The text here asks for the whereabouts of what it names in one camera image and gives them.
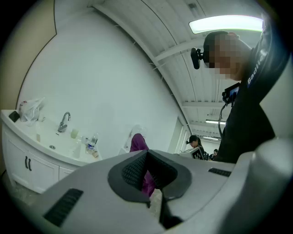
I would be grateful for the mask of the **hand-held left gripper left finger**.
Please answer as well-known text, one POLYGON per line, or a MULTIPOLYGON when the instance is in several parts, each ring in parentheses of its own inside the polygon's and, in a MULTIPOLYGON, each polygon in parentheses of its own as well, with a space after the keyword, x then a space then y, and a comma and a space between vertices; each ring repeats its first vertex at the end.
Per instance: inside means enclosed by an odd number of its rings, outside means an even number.
POLYGON ((146 204, 125 201, 108 184, 110 169, 136 154, 121 154, 75 170, 37 197, 31 221, 45 234, 162 234, 164 227, 146 204), (58 227, 44 216, 71 188, 83 194, 58 227))

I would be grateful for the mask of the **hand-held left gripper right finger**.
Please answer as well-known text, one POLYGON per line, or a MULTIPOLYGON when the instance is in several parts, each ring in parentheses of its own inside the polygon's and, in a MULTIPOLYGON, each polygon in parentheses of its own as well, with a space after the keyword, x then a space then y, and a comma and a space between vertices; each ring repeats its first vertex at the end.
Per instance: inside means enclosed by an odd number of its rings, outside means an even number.
POLYGON ((162 191, 162 218, 148 225, 148 234, 220 233, 229 200, 218 198, 235 164, 149 150, 148 166, 162 191))

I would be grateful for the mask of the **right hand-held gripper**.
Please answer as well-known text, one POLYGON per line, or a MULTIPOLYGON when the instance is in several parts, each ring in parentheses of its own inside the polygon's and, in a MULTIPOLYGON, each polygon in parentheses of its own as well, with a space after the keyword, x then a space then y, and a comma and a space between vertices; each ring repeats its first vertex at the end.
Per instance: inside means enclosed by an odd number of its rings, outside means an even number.
POLYGON ((181 157, 185 158, 191 158, 191 159, 198 159, 198 160, 203 160, 204 156, 201 152, 200 147, 188 149, 182 153, 179 154, 181 157))

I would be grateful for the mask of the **purple cloth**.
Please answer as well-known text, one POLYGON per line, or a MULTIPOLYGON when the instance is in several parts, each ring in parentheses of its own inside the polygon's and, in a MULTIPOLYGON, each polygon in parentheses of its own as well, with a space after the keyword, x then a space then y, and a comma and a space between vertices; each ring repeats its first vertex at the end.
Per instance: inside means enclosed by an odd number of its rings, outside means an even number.
MULTIPOLYGON (((144 137, 140 133, 136 133, 131 140, 130 152, 139 150, 149 150, 149 147, 147 146, 144 137)), ((155 181, 150 172, 147 171, 143 179, 142 192, 151 197, 155 188, 155 181)))

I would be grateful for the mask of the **clear water bottle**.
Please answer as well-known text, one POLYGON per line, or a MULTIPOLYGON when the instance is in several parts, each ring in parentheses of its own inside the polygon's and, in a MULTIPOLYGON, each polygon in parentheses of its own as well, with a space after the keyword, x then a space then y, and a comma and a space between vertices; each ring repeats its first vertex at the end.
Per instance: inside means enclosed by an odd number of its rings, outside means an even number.
POLYGON ((87 142, 87 153, 92 154, 94 152, 94 148, 98 141, 98 133, 93 134, 93 136, 87 142))

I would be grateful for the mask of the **white sink basin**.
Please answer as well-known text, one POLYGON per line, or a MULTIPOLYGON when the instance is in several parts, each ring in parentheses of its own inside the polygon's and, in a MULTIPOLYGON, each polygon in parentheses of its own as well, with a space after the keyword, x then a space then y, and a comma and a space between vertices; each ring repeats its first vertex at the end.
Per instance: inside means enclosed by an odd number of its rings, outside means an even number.
POLYGON ((36 141, 38 149, 47 155, 74 160, 80 158, 80 141, 71 138, 67 133, 59 133, 54 128, 36 128, 32 138, 36 141), (37 133, 41 136, 41 142, 36 140, 37 133))

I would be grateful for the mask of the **person's black shirt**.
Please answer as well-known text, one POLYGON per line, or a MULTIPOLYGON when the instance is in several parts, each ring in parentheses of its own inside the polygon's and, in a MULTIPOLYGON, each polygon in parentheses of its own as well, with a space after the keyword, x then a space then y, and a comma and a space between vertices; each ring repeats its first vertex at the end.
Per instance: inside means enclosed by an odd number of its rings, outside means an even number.
POLYGON ((281 76, 289 58, 277 24, 266 18, 260 41, 249 55, 247 67, 240 76, 215 161, 235 164, 239 156, 254 151, 275 137, 273 128, 260 106, 281 76))

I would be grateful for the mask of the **translucent plastic bag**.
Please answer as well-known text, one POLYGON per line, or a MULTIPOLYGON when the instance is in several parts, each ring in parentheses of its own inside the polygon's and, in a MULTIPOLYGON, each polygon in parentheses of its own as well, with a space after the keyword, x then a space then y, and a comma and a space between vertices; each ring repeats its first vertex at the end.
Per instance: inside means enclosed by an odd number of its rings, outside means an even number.
POLYGON ((146 138, 146 136, 147 136, 147 128, 143 127, 140 124, 137 124, 131 129, 130 134, 128 135, 128 138, 126 140, 126 143, 124 144, 124 149, 126 151, 130 150, 131 140, 132 140, 133 136, 135 134, 137 134, 137 133, 141 134, 144 138, 146 138))

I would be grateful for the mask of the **chrome faucet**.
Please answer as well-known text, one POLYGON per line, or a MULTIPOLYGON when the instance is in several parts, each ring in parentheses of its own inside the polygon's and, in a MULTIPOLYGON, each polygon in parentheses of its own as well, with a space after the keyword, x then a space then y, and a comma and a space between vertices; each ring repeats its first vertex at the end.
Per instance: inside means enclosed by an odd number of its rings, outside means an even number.
POLYGON ((66 128, 67 128, 67 125, 65 124, 65 118, 67 118, 67 121, 70 121, 71 120, 71 114, 69 112, 66 112, 64 115, 63 115, 63 118, 59 124, 59 127, 58 127, 58 132, 59 133, 63 133, 66 131, 66 128))

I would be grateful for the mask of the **white vanity cabinet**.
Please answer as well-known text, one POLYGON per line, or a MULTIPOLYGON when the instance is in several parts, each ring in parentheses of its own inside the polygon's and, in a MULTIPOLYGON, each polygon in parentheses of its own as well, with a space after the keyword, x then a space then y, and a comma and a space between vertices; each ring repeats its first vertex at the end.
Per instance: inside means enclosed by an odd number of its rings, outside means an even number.
POLYGON ((3 156, 11 183, 17 182, 34 192, 43 193, 80 167, 102 160, 98 150, 96 150, 99 153, 97 158, 87 153, 86 145, 81 142, 80 136, 76 138, 81 143, 81 154, 77 160, 43 153, 32 138, 34 130, 36 128, 57 130, 58 124, 49 119, 43 122, 36 121, 32 126, 27 126, 20 119, 14 123, 9 118, 12 112, 13 110, 1 110, 0 113, 3 156), (27 163, 28 159, 31 159, 32 171, 25 167, 25 156, 27 163))

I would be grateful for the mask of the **white plastic bag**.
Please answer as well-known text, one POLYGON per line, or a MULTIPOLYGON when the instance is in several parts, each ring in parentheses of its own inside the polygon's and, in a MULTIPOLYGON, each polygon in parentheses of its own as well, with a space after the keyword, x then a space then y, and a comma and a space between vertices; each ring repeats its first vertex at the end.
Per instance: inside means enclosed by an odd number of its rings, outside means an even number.
POLYGON ((27 126, 32 126, 39 118, 44 100, 45 97, 21 102, 18 109, 21 122, 24 122, 27 126))

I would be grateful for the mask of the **rectangular ceiling light panel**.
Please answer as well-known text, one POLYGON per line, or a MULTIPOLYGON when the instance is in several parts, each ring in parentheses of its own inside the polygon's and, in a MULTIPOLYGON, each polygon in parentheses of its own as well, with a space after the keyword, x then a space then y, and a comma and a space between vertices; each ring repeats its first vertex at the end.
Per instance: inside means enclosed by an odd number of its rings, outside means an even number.
POLYGON ((244 15, 223 15, 207 17, 195 20, 189 23, 189 26, 194 34, 222 30, 248 30, 262 31, 263 20, 257 17, 244 15))

